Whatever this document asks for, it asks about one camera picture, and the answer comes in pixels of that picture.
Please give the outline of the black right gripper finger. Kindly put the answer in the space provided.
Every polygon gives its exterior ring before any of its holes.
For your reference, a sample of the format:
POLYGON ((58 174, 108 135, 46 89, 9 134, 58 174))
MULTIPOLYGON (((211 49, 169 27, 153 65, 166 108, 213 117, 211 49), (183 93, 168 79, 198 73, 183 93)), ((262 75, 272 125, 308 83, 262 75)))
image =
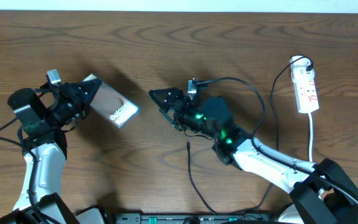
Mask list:
POLYGON ((159 109, 159 112, 163 115, 163 117, 164 117, 165 119, 168 120, 168 122, 170 123, 170 125, 171 125, 172 127, 174 127, 175 129, 179 129, 178 123, 177 123, 174 119, 172 119, 166 112, 164 112, 164 110, 162 110, 162 109, 160 108, 160 109, 159 109))
POLYGON ((150 90, 149 96, 164 113, 179 110, 183 106, 184 93, 178 88, 150 90))

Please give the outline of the bronze Galaxy smartphone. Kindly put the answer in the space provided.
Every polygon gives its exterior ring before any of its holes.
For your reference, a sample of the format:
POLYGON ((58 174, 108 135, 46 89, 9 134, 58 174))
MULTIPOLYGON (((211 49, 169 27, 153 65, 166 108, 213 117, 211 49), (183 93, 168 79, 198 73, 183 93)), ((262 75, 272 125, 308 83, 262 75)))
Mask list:
POLYGON ((101 81, 90 107, 121 129, 138 112, 139 107, 93 74, 83 81, 90 80, 101 81))

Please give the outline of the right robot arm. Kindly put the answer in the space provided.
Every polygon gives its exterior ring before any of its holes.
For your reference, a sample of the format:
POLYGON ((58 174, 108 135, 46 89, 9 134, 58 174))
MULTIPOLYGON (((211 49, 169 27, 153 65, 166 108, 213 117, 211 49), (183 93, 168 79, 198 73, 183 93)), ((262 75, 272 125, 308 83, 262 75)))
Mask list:
POLYGON ((266 146, 235 124, 221 97, 200 103, 177 88, 150 90, 149 95, 175 129, 211 138, 224 164, 259 175, 288 193, 293 205, 278 221, 358 223, 358 188, 338 163, 303 161, 266 146))

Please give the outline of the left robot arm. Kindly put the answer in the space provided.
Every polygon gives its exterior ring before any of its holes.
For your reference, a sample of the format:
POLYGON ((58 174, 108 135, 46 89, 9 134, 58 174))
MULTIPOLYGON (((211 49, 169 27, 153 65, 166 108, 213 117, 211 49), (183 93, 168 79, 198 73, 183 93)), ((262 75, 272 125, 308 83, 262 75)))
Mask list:
POLYGON ((0 223, 105 223, 96 207, 75 215, 60 197, 67 160, 64 126, 87 117, 90 103, 102 82, 47 82, 38 89, 22 88, 7 103, 21 122, 17 145, 22 149, 26 172, 21 194, 12 212, 0 223))

